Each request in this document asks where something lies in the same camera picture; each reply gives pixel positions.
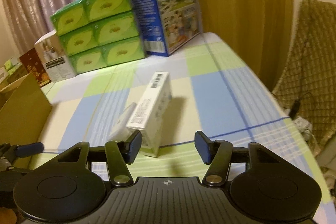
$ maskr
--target open cardboard box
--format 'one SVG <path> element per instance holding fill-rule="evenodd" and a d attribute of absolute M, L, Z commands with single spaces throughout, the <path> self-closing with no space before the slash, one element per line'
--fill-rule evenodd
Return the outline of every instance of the open cardboard box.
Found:
<path fill-rule="evenodd" d="M 0 144 L 37 142 L 51 108 L 32 74 L 0 90 Z M 18 159 L 15 166 L 27 168 L 29 160 Z"/>

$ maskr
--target metal screw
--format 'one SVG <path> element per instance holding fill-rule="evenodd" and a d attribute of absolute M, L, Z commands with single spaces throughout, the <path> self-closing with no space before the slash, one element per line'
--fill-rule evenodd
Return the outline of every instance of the metal screw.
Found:
<path fill-rule="evenodd" d="M 131 179 L 129 178 L 129 176 L 118 175 L 118 176 L 115 176 L 113 180 L 118 184 L 125 184 L 129 182 Z"/>
<path fill-rule="evenodd" d="M 222 181 L 222 177 L 218 175 L 210 175 L 210 176 L 207 176 L 205 180 L 209 182 L 210 184 L 216 184 Z"/>

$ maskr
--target plaid tablecloth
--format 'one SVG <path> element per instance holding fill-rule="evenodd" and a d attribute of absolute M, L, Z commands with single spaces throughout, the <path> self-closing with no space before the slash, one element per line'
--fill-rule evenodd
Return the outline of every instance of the plaid tablecloth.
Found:
<path fill-rule="evenodd" d="M 323 176 L 293 122 L 250 68 L 213 33 L 198 35 L 168 58 L 149 56 L 45 86 L 43 92 L 53 110 L 40 137 L 45 153 L 34 157 L 31 167 L 80 141 L 104 145 L 119 115 L 131 102 L 139 101 L 155 71 L 170 72 L 173 99 L 165 113 L 159 157 L 138 155 L 129 166 L 133 178 L 202 179 L 207 166 L 194 147 L 197 130 L 234 146 L 255 141 L 319 183 L 323 195 L 315 220 L 335 223 Z M 229 179 L 244 168 L 244 164 L 232 164 Z M 108 179 L 105 164 L 95 164 L 93 171 Z"/>

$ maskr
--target quilted fabric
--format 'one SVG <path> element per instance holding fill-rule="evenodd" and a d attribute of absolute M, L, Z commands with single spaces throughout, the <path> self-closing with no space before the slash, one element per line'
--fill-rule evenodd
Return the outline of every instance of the quilted fabric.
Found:
<path fill-rule="evenodd" d="M 312 93 L 302 98 L 298 115 L 313 124 L 312 133 L 319 146 L 315 154 L 323 149 L 336 130 L 335 48 L 336 5 L 303 0 L 295 40 L 273 94 L 281 105 L 290 108 L 295 99 Z"/>

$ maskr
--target green tissue pack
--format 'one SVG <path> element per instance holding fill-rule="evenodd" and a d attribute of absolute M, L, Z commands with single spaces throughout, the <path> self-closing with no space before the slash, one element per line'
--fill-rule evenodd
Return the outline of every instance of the green tissue pack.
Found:
<path fill-rule="evenodd" d="M 84 10 L 84 1 L 76 0 L 50 16 L 58 36 L 89 23 Z"/>
<path fill-rule="evenodd" d="M 132 11 L 97 21 L 93 28 L 99 45 L 139 35 Z"/>
<path fill-rule="evenodd" d="M 103 58 L 108 66 L 142 59 L 145 53 L 141 39 L 132 37 L 101 46 Z"/>
<path fill-rule="evenodd" d="M 130 0 L 85 0 L 89 22 L 127 12 L 132 9 Z"/>
<path fill-rule="evenodd" d="M 68 56 L 97 47 L 98 42 L 93 35 L 93 25 L 89 24 L 62 35 L 59 40 Z"/>
<path fill-rule="evenodd" d="M 69 58 L 77 73 L 84 73 L 107 66 L 99 47 L 80 52 Z"/>

